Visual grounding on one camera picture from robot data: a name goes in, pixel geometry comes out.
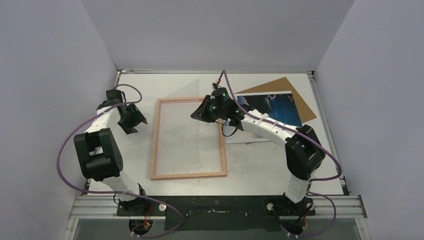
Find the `sea landscape photo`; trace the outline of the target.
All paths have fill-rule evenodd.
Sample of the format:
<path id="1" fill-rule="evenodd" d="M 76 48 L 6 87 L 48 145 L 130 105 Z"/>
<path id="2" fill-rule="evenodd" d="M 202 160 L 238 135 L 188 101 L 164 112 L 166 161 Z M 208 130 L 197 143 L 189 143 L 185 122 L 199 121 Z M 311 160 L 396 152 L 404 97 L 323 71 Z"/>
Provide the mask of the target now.
<path id="1" fill-rule="evenodd" d="M 236 93 L 235 97 L 239 104 L 249 105 L 262 114 L 268 114 L 274 120 L 286 125 L 302 126 L 291 91 Z M 223 127 L 222 132 L 225 135 L 226 144 L 249 144 L 267 141 L 266 138 L 258 134 L 240 130 L 234 132 L 234 130 L 234 127 Z"/>

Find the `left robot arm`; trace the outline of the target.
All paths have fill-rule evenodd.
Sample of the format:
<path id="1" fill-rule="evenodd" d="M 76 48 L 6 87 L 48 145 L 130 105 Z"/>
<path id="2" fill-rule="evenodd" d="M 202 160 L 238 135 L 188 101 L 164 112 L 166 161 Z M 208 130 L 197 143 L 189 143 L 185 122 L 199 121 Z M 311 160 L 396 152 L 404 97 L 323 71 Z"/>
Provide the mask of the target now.
<path id="1" fill-rule="evenodd" d="M 99 117 L 83 133 L 73 138 L 83 176 L 107 185 L 119 197 L 118 207 L 135 215 L 147 214 L 150 203 L 145 190 L 124 171 L 121 151 L 113 135 L 119 126 L 126 135 L 138 132 L 136 127 L 147 119 L 135 104 L 124 103 L 118 89 L 106 91 L 106 100 L 97 107 Z"/>

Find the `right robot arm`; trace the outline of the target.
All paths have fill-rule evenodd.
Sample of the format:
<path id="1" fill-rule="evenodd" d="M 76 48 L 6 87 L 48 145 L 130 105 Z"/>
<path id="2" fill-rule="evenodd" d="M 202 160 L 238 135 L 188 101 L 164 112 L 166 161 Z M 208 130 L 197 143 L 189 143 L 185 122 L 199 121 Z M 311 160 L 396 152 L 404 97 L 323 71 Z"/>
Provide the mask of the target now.
<path id="1" fill-rule="evenodd" d="M 231 98 L 225 87 L 206 95 L 190 117 L 205 123 L 222 120 L 236 130 L 257 134 L 284 147 L 290 178 L 282 194 L 282 213 L 294 216 L 312 211 L 307 194 L 326 154 L 311 126 L 279 122 L 247 100 Z"/>

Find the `brown backing board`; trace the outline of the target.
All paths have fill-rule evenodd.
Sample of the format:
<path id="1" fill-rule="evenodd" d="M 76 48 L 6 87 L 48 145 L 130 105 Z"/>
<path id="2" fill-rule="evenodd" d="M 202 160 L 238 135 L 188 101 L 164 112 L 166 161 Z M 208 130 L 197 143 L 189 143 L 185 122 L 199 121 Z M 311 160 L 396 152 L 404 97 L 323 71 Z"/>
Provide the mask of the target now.
<path id="1" fill-rule="evenodd" d="M 305 124 L 308 121 L 311 121 L 317 118 L 317 115 L 313 112 L 313 110 L 306 103 L 306 101 L 301 97 L 299 92 L 290 83 L 287 77 L 282 77 L 276 80 L 272 80 L 270 82 L 266 82 L 266 83 L 239 91 L 235 94 L 282 92 L 282 91 L 292 92 L 295 105 L 297 107 L 297 111 L 300 117 L 301 124 Z"/>

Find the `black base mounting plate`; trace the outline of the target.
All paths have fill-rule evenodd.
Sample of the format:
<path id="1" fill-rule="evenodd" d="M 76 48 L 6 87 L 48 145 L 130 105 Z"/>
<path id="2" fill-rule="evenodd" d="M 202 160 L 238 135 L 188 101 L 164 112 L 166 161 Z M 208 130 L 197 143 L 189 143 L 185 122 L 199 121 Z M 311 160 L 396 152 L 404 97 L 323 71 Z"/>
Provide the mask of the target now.
<path id="1" fill-rule="evenodd" d="M 152 203 L 158 203 L 165 205 L 166 203 L 157 199 L 158 202 L 147 200 L 150 204 L 150 211 L 153 210 Z M 311 203 L 311 211 L 308 211 L 304 215 L 286 215 L 281 212 L 277 212 L 275 209 L 272 211 L 272 215 L 265 215 L 259 212 L 246 216 L 241 213 L 205 213 L 205 212 L 194 212 L 189 216 L 184 216 L 175 207 L 169 205 L 169 209 L 173 210 L 174 213 L 166 213 L 164 217 L 164 230 L 169 231 L 172 228 L 176 228 L 178 231 L 245 231 L 253 229 L 261 229 L 267 232 L 279 232 L 281 227 L 286 227 L 288 230 L 295 230 L 296 233 L 300 233 L 301 228 L 304 225 L 303 218 L 305 216 L 311 216 L 314 212 L 314 205 Z M 129 226 L 132 228 L 138 224 L 147 222 L 147 226 L 141 226 L 136 231 L 145 233 L 153 225 L 153 219 L 135 219 L 129 222 Z"/>

